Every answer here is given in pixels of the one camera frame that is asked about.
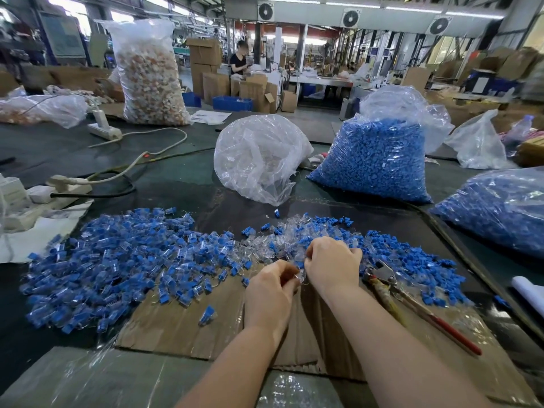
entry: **black t-shirt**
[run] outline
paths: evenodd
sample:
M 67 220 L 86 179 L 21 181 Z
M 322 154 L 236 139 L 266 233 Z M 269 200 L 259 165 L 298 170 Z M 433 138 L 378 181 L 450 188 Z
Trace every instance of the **black t-shirt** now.
M 235 65 L 236 67 L 242 67 L 245 66 L 245 56 L 240 60 L 238 56 L 235 54 L 231 57 L 231 74 L 235 74 L 235 72 L 232 70 L 232 65 Z M 237 71 L 236 74 L 241 75 L 243 73 L 242 70 Z

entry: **workbench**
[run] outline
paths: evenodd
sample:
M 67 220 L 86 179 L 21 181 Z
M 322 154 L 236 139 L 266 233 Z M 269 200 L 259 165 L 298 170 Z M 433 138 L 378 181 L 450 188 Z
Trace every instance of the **workbench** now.
M 227 123 L 245 116 L 250 112 L 235 112 L 227 119 Z M 6 166 L 0 166 L 4 176 L 20 177 L 25 187 L 43 184 L 52 175 L 67 176 L 89 175 L 96 171 L 131 162 L 142 151 L 157 151 L 179 140 L 180 133 L 175 130 L 161 131 L 149 135 L 133 135 L 123 139 L 120 143 L 112 143 L 98 148 L 88 149 L 87 146 L 101 141 L 91 136 L 86 124 L 78 127 L 63 129 L 52 123 L 43 123 L 36 126 L 2 125 L 0 128 L 0 159 L 9 156 L 17 160 Z M 123 132 L 145 131 L 154 127 L 133 126 L 123 122 L 114 122 Z M 248 214 L 262 217 L 265 222 L 265 213 L 269 205 L 247 201 L 236 193 L 225 189 L 213 168 L 213 149 L 219 135 L 215 130 L 223 126 L 208 126 L 195 123 L 183 128 L 188 135 L 185 143 L 169 153 L 186 153 L 194 150 L 203 150 L 189 156 L 173 157 L 160 162 L 138 166 L 129 175 L 137 187 L 137 192 L 115 199 L 97 200 L 88 212 L 87 218 L 93 218 L 101 213 L 119 214 L 136 207 L 170 207 L 193 213 L 197 224 L 199 218 L 206 217 L 210 212 L 220 215 L 222 203 L 246 203 L 250 208 Z M 327 151 L 325 144 L 314 144 L 315 153 Z M 441 149 L 438 157 L 451 157 L 451 149 Z M 426 183 L 428 192 L 435 202 L 439 202 L 480 171 L 462 169 L 451 160 L 439 159 L 440 165 L 426 164 Z M 350 194 L 333 189 L 325 189 L 307 180 L 307 171 L 300 171 L 293 177 L 297 185 L 293 188 L 291 197 L 286 202 L 287 207 L 280 207 L 280 211 L 288 214 L 288 206 L 293 202 L 311 202 L 320 205 L 326 211 L 341 215 L 343 207 L 349 207 L 367 215 L 367 207 L 373 209 L 396 209 L 404 212 L 404 208 L 394 202 L 359 194 Z M 119 192 L 122 183 L 116 181 L 101 185 L 97 192 Z M 391 226 L 396 226 L 395 219 L 391 218 Z M 511 291 L 510 280 L 515 275 L 529 278 L 536 284 L 544 284 L 544 275 L 540 272 L 541 266 L 536 260 L 523 257 L 502 247 L 480 240 L 473 235 L 458 229 L 448 230 L 455 240 L 462 242 L 466 253 L 473 260 L 479 260 L 489 271 L 493 280 L 501 287 Z M 93 349 L 97 345 L 95 329 L 85 329 L 66 336 L 57 329 L 35 330 L 24 318 L 28 312 L 24 296 L 19 294 L 21 276 L 26 266 L 15 264 L 1 265 L 2 283 L 0 284 L 0 358 L 3 361 L 4 372 L 0 380 L 0 392 L 4 392 L 25 370 L 52 347 L 75 347 Z M 516 318 L 512 318 L 504 309 L 497 309 L 493 302 L 494 293 L 475 275 L 466 274 L 466 283 L 463 285 L 465 294 L 477 304 L 479 313 L 489 326 L 502 347 L 509 353 L 514 362 L 526 370 L 544 369 L 544 351 L 542 343 L 527 329 L 521 327 Z M 519 296 L 514 296 L 520 305 L 529 313 L 533 322 L 543 326 L 540 317 L 526 306 Z M 107 338 L 100 338 L 102 344 Z M 187 362 L 186 369 L 193 366 L 195 375 L 199 376 L 203 368 L 196 368 L 201 361 Z M 274 378 L 296 378 L 294 374 L 274 374 Z M 323 381 L 328 379 L 308 380 L 306 386 L 322 387 Z M 364 384 L 342 385 L 338 382 L 334 387 L 344 386 L 351 395 L 368 394 Z

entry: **person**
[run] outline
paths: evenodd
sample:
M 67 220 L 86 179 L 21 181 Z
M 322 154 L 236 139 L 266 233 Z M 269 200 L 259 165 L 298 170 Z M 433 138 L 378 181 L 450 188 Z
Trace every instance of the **person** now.
M 304 269 L 355 351 L 380 408 L 491 408 L 471 382 L 451 371 L 379 303 L 359 288 L 360 249 L 314 239 Z M 289 321 L 298 269 L 284 260 L 264 267 L 245 295 L 244 328 L 176 408 L 250 408 Z
M 248 55 L 248 44 L 244 40 L 236 43 L 236 53 L 231 57 L 231 74 L 241 75 L 248 65 L 245 62 L 245 57 Z

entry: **bag of orange and white parts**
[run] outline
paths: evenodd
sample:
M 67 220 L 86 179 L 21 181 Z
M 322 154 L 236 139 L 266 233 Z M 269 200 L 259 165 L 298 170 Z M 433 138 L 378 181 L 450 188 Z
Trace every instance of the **bag of orange and white parts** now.
M 98 21 L 112 35 L 115 60 L 125 94 L 123 116 L 137 124 L 190 124 L 169 20 Z

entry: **bag of blue plastic parts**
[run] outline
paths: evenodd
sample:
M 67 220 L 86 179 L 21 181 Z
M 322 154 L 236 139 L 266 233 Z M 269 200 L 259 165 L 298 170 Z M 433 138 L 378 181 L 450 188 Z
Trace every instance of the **bag of blue plastic parts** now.
M 333 188 L 431 201 L 425 188 L 425 153 L 453 129 L 444 106 L 429 105 L 413 87 L 385 86 L 366 96 L 346 120 L 325 161 L 308 175 Z
M 544 166 L 477 175 L 431 212 L 499 245 L 544 258 Z

